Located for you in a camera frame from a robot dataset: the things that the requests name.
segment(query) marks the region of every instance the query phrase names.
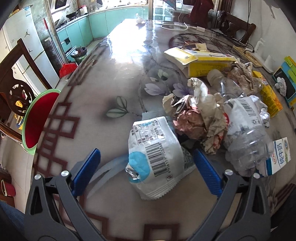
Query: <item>wooden chair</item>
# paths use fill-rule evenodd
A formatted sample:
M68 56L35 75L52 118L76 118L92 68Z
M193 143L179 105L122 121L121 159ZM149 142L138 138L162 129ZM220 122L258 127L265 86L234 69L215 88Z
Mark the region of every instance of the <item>wooden chair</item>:
M17 45L0 63L0 94L4 97L9 108L14 113L20 116L25 116L29 105L35 99L35 95L31 87L26 82L17 80L13 77L12 67L22 55L25 57L30 67L41 83L45 86L45 88L51 89L52 87L38 69L23 40L19 39L17 41ZM22 135L6 126L2 122L0 122L0 131L15 141L22 142Z
M223 12L219 21L219 29L228 37L235 38L235 33L238 30L245 30L246 33L244 34L241 42L246 44L254 30L256 29L256 25L251 23L248 24L247 22L231 15L230 13Z

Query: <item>blue gripper pad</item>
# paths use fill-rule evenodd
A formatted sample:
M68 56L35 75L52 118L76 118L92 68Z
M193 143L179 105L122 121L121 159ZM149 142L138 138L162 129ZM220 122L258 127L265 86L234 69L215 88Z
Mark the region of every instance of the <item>blue gripper pad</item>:
M101 161L101 153L98 149L94 149L84 161L77 162L71 169L72 174L72 195L82 196L86 186L94 175Z
M193 160L211 194L220 197L223 191L222 180L210 162L201 151L197 149L193 152Z

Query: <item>frying pan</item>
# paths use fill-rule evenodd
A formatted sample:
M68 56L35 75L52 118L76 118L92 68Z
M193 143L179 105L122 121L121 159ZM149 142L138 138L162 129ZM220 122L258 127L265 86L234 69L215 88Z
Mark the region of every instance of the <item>frying pan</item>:
M66 15L66 18L73 18L73 17L77 16L77 14L78 14L78 12L79 12L79 9L81 9L81 8L78 8L77 11L72 12L72 13Z

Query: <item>broom handle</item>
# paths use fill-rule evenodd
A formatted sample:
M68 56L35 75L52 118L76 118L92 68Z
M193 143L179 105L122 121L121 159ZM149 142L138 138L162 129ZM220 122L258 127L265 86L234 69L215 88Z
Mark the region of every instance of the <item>broom handle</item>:
M62 66L63 66L64 63L63 63L63 61L62 61L62 59L61 59L61 56L59 55L59 52L57 51L56 46L54 45L54 42L53 42L53 40L52 40L52 36L50 35L50 31L49 31L49 29L48 29L48 26L47 26L47 23L46 23L45 18L43 18L43 21L44 21L44 24L45 24L45 28L47 29L48 35L49 35L49 37L50 37L51 44L52 44L52 46L54 47L54 50L55 50L56 53L57 53L57 57L58 57L59 61L61 62Z

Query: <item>clear plastic bottle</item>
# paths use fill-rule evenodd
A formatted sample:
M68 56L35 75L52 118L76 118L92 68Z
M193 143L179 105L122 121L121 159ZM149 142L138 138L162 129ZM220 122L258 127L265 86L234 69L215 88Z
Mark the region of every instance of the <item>clear plastic bottle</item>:
M224 137L226 160L237 171L245 171L266 161L271 157L274 145L252 99L245 97L234 81L216 69L209 72L207 79L225 98L224 110L229 118L229 129Z

